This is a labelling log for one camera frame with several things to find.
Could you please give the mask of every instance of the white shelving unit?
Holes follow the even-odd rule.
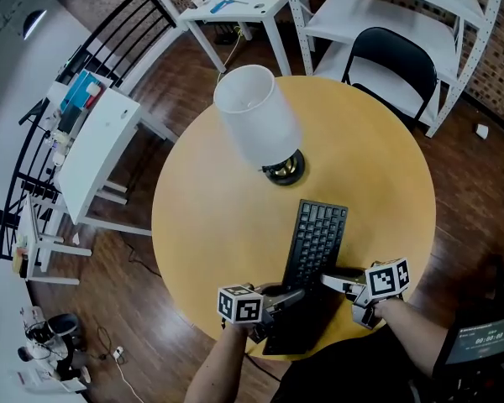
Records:
[[[311,17],[303,13],[300,0],[289,0],[297,26],[306,73],[341,81],[356,37],[370,27],[384,27],[422,47],[433,60],[439,79],[437,90],[421,121],[432,137],[446,119],[465,89],[495,24],[501,0],[488,0],[485,12],[477,0],[425,0],[456,15],[454,28],[433,18],[379,0],[327,0]],[[478,29],[476,42],[465,67],[459,68],[465,23]],[[332,40],[325,56],[314,70],[309,37]],[[415,115],[422,99],[399,76],[369,61],[355,59],[351,66],[352,83],[361,83],[408,115]],[[440,84],[449,85],[448,95],[439,109]]]

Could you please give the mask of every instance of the black keyboard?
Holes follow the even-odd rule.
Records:
[[[348,208],[301,200],[282,285],[286,290],[320,285],[319,276],[336,265]]]
[[[348,208],[301,200],[282,286],[303,288],[302,301],[275,318],[263,354],[298,354],[311,349],[343,297],[322,285],[321,274],[336,265]]]

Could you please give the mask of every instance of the power outlet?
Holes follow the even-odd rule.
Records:
[[[124,352],[123,347],[118,346],[113,354],[114,359],[118,361],[119,357],[123,355],[123,352]]]

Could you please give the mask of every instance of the lamp base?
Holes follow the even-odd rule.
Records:
[[[278,165],[269,165],[263,167],[262,170],[267,176],[267,179],[273,184],[280,186],[288,186],[297,182],[304,175],[305,161],[302,152],[297,149],[295,154],[289,157],[286,161]]]

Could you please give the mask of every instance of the table lamp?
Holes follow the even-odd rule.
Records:
[[[271,182],[288,186],[301,179],[301,129],[268,69],[245,65],[229,72],[215,89],[214,104],[237,149]]]

